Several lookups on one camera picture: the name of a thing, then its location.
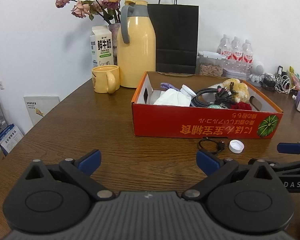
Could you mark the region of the red fabric rose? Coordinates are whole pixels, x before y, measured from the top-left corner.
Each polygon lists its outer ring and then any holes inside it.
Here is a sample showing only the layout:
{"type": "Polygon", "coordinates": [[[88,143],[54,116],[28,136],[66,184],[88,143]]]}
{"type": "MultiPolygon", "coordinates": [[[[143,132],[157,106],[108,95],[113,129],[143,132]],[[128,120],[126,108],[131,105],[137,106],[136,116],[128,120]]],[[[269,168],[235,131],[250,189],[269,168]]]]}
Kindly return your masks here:
{"type": "Polygon", "coordinates": [[[249,103],[246,102],[238,102],[230,105],[231,109],[238,109],[238,110],[246,110],[246,111],[251,111],[252,107],[249,103]]]}

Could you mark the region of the white yellow plush hamster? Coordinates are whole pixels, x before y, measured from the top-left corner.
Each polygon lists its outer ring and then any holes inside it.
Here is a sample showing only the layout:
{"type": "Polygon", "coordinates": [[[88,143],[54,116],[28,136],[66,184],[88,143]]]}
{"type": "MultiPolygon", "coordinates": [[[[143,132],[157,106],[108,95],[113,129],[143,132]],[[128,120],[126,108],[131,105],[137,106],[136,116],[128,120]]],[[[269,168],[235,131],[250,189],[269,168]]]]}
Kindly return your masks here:
{"type": "Polygon", "coordinates": [[[245,83],[241,82],[239,79],[230,78],[224,80],[222,83],[210,86],[210,88],[218,87],[225,88],[227,91],[229,91],[235,103],[249,102],[250,94],[248,91],[248,86],[245,83]]]}

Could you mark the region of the white tissue wad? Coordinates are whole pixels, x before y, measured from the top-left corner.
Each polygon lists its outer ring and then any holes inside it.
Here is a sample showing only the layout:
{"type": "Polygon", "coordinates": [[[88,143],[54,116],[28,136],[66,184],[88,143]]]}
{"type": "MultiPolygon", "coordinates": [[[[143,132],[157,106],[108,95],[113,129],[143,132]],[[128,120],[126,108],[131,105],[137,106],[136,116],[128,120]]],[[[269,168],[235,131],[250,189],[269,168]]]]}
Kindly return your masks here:
{"type": "Polygon", "coordinates": [[[189,107],[191,100],[190,96],[186,96],[182,92],[170,88],[160,94],[158,99],[155,100],[154,105],[189,107]]]}

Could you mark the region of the purple cloth pouch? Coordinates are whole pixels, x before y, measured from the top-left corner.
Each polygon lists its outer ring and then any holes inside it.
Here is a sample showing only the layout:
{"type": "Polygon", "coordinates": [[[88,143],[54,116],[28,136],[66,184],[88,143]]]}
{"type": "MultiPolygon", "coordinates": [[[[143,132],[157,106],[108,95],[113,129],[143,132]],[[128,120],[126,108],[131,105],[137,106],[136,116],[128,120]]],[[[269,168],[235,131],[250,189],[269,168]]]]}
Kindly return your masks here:
{"type": "Polygon", "coordinates": [[[166,83],[166,82],[162,82],[160,84],[160,88],[163,89],[163,90],[169,90],[169,89],[173,89],[173,90],[176,90],[176,91],[180,91],[180,89],[174,87],[172,84],[170,83],[166,83]]]}

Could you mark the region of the white jar lid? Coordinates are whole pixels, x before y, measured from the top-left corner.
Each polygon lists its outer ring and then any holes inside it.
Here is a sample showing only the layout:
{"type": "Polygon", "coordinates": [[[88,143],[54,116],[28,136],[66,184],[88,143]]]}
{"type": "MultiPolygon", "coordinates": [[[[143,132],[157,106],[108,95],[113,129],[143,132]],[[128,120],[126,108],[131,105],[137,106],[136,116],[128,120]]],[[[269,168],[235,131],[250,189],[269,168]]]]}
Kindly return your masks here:
{"type": "Polygon", "coordinates": [[[191,100],[197,96],[197,94],[186,85],[182,85],[180,92],[191,100]]]}

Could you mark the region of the white round container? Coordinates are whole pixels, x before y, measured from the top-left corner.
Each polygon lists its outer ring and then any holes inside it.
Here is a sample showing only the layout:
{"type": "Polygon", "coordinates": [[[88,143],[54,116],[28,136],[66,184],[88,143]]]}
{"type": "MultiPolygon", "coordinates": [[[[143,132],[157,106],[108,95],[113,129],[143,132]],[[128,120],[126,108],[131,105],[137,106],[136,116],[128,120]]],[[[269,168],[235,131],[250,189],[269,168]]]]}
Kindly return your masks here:
{"type": "Polygon", "coordinates": [[[231,140],[229,142],[229,150],[232,153],[240,154],[244,150],[244,144],[239,140],[231,140]]]}

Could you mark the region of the colourful snack packet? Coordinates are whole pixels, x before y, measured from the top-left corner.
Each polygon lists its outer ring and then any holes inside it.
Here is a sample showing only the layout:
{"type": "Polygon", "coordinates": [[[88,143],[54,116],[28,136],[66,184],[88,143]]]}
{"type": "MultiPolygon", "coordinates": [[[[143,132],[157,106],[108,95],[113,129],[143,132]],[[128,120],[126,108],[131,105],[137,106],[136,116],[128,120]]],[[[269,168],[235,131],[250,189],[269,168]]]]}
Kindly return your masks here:
{"type": "Polygon", "coordinates": [[[294,70],[292,66],[289,67],[289,74],[294,89],[300,90],[300,75],[294,70]]]}

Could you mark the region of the red orange cardboard box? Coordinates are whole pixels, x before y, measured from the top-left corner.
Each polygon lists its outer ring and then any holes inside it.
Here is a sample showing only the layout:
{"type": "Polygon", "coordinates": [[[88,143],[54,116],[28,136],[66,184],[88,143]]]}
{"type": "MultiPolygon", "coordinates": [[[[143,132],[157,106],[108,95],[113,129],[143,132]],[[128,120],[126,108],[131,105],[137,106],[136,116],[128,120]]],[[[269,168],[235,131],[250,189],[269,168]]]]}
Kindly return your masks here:
{"type": "Polygon", "coordinates": [[[252,109],[213,109],[151,104],[162,82],[193,91],[222,83],[223,78],[146,72],[132,98],[134,134],[141,137],[229,139],[272,138],[283,110],[252,85],[248,85],[252,109]]]}

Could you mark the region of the blue white box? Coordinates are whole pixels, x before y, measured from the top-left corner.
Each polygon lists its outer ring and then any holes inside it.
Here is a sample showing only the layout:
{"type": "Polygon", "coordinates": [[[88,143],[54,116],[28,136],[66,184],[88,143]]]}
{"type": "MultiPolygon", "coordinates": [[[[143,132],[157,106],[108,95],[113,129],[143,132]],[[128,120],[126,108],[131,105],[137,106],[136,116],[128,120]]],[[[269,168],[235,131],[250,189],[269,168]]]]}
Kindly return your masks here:
{"type": "Polygon", "coordinates": [[[0,132],[0,147],[5,156],[17,145],[24,137],[21,130],[15,124],[8,125],[2,132],[0,132]]]}

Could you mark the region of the yellow mug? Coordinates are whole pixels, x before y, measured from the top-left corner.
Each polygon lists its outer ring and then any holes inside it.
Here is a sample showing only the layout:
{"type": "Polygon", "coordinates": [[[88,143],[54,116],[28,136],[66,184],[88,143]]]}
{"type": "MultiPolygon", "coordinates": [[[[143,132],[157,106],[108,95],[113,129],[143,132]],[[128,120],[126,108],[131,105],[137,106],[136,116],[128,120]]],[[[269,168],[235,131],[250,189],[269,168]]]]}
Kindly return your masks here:
{"type": "Polygon", "coordinates": [[[113,94],[120,88],[119,66],[94,67],[91,72],[94,92],[113,94]]]}

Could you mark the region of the small white robot toy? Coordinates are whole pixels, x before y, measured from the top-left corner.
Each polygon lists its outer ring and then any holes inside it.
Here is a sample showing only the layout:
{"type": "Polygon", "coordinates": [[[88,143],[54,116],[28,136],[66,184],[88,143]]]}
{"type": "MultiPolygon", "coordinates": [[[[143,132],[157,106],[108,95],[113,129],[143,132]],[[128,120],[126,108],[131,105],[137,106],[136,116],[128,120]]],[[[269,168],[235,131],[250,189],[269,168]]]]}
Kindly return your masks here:
{"type": "Polygon", "coordinates": [[[264,74],[264,64],[260,61],[254,61],[250,68],[248,82],[255,87],[261,87],[262,75],[264,74]]]}

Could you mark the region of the white tin box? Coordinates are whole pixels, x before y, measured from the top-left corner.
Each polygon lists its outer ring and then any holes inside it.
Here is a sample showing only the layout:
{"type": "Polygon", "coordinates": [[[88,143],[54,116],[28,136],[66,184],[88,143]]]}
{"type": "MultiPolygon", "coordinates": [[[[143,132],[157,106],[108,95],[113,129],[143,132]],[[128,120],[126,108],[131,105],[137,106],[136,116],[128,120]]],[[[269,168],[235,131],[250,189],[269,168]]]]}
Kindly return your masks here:
{"type": "Polygon", "coordinates": [[[223,77],[234,78],[239,80],[246,80],[248,78],[247,73],[239,72],[233,69],[223,68],[223,77]]]}

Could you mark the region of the clear snack container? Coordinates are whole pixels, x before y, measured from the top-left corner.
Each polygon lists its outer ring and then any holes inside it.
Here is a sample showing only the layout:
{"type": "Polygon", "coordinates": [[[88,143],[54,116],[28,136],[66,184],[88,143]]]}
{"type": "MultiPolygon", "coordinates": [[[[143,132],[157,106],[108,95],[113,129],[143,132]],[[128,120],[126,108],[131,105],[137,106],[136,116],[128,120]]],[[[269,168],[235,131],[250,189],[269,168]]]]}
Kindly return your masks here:
{"type": "Polygon", "coordinates": [[[221,77],[225,60],[226,57],[219,53],[199,51],[197,56],[197,73],[204,76],[221,77]]]}

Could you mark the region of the water bottle right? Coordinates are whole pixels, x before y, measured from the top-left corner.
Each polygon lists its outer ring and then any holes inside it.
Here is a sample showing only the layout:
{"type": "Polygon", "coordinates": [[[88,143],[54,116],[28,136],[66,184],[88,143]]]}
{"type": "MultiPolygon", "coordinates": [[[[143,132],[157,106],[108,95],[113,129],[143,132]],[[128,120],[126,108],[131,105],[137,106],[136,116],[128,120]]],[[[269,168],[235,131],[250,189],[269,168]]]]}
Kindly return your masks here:
{"type": "Polygon", "coordinates": [[[245,72],[248,73],[254,59],[254,52],[249,40],[246,40],[242,46],[242,56],[242,62],[245,66],[245,72]]]}

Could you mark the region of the water bottle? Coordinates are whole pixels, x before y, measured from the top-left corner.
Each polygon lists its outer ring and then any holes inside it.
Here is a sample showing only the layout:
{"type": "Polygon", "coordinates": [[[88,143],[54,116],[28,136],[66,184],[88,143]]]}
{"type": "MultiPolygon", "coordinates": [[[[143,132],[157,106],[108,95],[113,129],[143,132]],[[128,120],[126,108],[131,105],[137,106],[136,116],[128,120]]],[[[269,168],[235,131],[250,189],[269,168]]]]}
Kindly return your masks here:
{"type": "Polygon", "coordinates": [[[217,53],[224,55],[226,60],[231,60],[232,56],[232,47],[230,38],[227,35],[223,35],[220,44],[217,48],[217,53]]]}
{"type": "Polygon", "coordinates": [[[249,40],[246,40],[242,46],[242,56],[242,62],[245,66],[245,72],[248,73],[254,59],[254,52],[249,40]]]}
{"type": "Polygon", "coordinates": [[[237,67],[243,59],[243,51],[240,40],[237,36],[231,42],[231,62],[234,67],[237,67]]]}

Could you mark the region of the water bottle middle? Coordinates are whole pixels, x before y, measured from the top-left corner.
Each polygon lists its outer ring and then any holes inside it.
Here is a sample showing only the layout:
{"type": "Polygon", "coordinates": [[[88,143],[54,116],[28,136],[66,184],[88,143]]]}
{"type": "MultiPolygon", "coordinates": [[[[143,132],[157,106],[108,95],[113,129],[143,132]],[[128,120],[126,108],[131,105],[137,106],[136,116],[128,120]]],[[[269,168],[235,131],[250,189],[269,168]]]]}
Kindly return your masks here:
{"type": "Polygon", "coordinates": [[[231,62],[234,67],[237,67],[243,59],[243,51],[240,40],[237,36],[231,42],[231,62]]]}

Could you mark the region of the water bottle left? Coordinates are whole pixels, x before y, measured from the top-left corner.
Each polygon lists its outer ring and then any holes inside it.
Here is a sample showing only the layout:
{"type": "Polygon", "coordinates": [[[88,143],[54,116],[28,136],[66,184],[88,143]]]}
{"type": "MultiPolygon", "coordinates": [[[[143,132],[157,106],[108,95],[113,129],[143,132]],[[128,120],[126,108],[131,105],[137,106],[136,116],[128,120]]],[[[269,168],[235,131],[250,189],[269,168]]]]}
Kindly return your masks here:
{"type": "Polygon", "coordinates": [[[230,38],[227,35],[223,35],[220,44],[217,48],[217,53],[224,55],[226,60],[231,60],[232,56],[232,47],[230,38]]]}

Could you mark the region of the white milk carton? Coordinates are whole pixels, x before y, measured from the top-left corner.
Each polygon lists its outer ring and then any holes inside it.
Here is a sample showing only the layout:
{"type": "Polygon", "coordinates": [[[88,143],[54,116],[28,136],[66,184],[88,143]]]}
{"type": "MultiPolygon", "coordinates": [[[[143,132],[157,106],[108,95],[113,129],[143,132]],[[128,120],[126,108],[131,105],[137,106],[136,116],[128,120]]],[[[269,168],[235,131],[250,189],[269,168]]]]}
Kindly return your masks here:
{"type": "Polygon", "coordinates": [[[93,67],[114,64],[112,34],[107,26],[92,27],[90,48],[93,67]]]}

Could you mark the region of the yellow thermos jug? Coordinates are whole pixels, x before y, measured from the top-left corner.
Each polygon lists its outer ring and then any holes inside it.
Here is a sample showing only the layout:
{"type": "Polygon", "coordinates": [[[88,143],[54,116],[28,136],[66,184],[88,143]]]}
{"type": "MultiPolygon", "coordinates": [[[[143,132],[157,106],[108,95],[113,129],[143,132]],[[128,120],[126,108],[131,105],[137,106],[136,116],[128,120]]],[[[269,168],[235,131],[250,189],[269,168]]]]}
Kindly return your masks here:
{"type": "Polygon", "coordinates": [[[156,70],[156,36],[144,0],[125,0],[117,34],[120,85],[136,88],[145,72],[156,70]]]}

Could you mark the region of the glass flower vase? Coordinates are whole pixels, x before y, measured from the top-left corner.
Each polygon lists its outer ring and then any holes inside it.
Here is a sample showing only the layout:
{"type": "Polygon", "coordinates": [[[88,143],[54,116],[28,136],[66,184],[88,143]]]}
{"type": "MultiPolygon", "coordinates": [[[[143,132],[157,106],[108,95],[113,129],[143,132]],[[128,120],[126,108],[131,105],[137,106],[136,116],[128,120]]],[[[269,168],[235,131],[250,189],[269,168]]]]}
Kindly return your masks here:
{"type": "Polygon", "coordinates": [[[119,32],[120,25],[120,23],[113,23],[108,25],[108,29],[110,30],[112,36],[113,57],[115,65],[117,65],[117,34],[119,32]]]}

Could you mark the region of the black paper bag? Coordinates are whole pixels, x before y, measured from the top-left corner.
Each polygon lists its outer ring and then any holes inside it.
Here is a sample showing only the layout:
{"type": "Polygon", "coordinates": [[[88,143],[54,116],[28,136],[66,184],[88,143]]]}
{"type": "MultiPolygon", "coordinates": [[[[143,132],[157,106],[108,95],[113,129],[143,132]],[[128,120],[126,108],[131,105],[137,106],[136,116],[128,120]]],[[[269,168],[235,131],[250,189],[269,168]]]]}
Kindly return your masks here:
{"type": "Polygon", "coordinates": [[[172,4],[148,5],[156,35],[156,71],[194,74],[198,53],[199,7],[172,4]]]}

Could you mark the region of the dried pink rose bouquet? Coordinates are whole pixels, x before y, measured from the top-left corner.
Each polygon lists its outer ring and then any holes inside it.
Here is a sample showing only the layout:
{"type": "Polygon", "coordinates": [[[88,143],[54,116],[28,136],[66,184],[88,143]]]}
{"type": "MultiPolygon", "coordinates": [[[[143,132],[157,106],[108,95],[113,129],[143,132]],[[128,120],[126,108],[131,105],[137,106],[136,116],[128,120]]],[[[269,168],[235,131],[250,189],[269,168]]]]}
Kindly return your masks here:
{"type": "Polygon", "coordinates": [[[122,0],[56,0],[55,6],[58,9],[73,3],[71,14],[76,18],[93,20],[95,16],[101,16],[109,25],[121,22],[121,1],[122,0]]]}

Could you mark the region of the white wall calendar board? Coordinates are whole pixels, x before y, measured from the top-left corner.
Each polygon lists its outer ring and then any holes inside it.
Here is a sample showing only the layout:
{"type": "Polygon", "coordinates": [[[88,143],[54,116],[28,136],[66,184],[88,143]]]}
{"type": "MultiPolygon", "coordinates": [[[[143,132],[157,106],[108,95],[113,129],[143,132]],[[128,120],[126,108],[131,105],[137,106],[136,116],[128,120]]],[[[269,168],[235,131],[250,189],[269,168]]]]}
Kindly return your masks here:
{"type": "Polygon", "coordinates": [[[58,96],[24,96],[24,102],[31,122],[36,125],[44,116],[60,103],[58,96]]]}

